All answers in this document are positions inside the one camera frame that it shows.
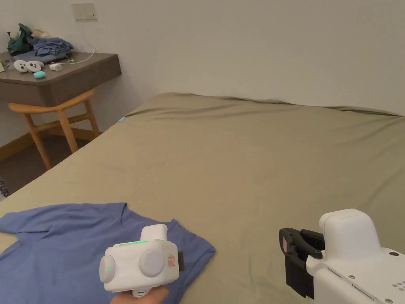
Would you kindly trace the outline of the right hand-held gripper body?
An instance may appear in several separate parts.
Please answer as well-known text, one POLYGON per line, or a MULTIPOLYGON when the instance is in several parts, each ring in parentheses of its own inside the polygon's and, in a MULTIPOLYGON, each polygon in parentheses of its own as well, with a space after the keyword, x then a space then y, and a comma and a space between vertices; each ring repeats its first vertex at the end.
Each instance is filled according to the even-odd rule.
POLYGON ((405 256, 382 247, 372 219, 356 209, 324 214, 322 257, 284 254, 286 284, 315 304, 403 304, 405 256))

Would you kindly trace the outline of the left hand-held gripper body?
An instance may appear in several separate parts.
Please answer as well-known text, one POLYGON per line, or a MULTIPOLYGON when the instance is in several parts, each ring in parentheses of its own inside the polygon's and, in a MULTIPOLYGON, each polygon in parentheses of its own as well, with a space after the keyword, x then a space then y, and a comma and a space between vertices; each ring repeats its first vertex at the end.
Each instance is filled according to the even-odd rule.
POLYGON ((165 224, 146 226, 139 241, 115 244, 106 249, 99 264, 99 278, 106 291, 131 291, 145 296, 154 287, 166 285, 184 271, 183 253, 167 240, 165 224))

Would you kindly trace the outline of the person's left hand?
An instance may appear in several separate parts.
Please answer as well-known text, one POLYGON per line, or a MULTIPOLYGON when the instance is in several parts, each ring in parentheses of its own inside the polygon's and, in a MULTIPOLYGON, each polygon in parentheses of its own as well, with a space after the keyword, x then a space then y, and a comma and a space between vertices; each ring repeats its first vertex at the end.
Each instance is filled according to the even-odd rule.
POLYGON ((169 291, 165 286, 152 288, 145 296, 134 297, 132 291, 117 294, 111 304, 162 304, 168 297, 169 291))

